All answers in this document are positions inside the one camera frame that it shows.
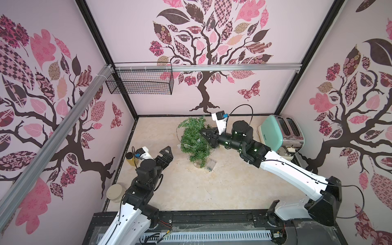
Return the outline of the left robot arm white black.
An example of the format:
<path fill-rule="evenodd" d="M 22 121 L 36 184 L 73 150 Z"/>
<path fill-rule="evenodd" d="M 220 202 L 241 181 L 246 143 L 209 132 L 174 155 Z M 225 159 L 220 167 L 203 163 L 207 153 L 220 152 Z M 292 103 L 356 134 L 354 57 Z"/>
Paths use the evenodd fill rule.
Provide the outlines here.
<path fill-rule="evenodd" d="M 118 213 L 100 240 L 100 245 L 134 245 L 144 233 L 158 225 L 159 209 L 149 201 L 163 180 L 163 170 L 173 161 L 171 147 L 167 146 L 153 158 L 147 147 L 135 152 L 139 159 L 136 177 L 121 199 Z"/>

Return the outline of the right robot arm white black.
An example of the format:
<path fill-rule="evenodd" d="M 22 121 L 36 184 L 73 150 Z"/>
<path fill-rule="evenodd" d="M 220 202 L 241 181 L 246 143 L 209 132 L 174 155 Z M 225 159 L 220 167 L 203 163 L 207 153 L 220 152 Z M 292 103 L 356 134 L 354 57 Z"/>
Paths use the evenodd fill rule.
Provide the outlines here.
<path fill-rule="evenodd" d="M 284 159 L 255 141 L 253 128 L 244 120 L 236 121 L 231 133 L 227 133 L 225 127 L 223 120 L 215 128 L 200 130 L 200 135 L 213 148 L 224 146 L 238 151 L 246 163 L 279 176 L 308 197 L 308 201 L 297 203 L 275 201 L 272 204 L 274 219 L 312 218 L 324 226 L 334 226 L 342 202 L 342 183 L 338 178 L 319 176 Z"/>

